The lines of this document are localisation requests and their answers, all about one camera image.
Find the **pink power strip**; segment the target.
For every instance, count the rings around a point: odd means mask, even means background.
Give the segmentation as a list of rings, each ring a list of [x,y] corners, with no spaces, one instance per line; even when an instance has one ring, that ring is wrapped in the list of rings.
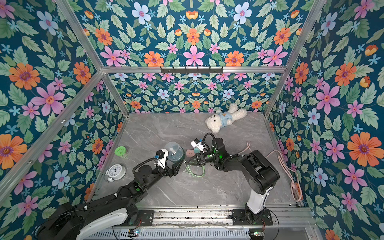
[[[187,158],[191,158],[194,155],[195,155],[195,151],[194,150],[191,150],[191,149],[186,150],[186,157]]]

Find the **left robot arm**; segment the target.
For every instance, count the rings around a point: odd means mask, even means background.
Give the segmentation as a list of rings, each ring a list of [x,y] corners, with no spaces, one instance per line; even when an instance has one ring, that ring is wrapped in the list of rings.
[[[38,240],[83,240],[104,229],[129,223],[136,224],[136,206],[159,180],[175,177],[182,165],[157,158],[143,161],[133,168],[134,179],[106,197],[76,206],[66,203],[40,225]]]

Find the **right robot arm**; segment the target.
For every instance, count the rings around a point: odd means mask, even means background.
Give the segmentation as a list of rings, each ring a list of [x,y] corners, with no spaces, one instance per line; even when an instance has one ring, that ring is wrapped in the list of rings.
[[[280,174],[260,151],[231,155],[223,139],[216,138],[213,133],[205,134],[202,140],[193,140],[191,146],[195,154],[185,161],[186,166],[204,167],[210,164],[222,172],[240,171],[251,187],[244,212],[238,216],[232,214],[230,219],[255,225],[271,215],[266,208],[266,201]]]

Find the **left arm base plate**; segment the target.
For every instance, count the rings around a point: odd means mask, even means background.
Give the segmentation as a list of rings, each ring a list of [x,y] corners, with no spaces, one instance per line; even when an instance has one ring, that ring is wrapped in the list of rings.
[[[139,210],[132,217],[128,217],[125,224],[130,227],[150,227],[154,220],[154,214],[155,211],[153,210]]]

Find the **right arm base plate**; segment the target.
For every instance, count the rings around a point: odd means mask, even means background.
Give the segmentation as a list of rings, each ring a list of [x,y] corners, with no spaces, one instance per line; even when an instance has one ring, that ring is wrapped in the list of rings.
[[[268,209],[258,214],[253,214],[250,210],[232,210],[228,219],[231,219],[235,226],[272,226],[274,224],[271,211]]]

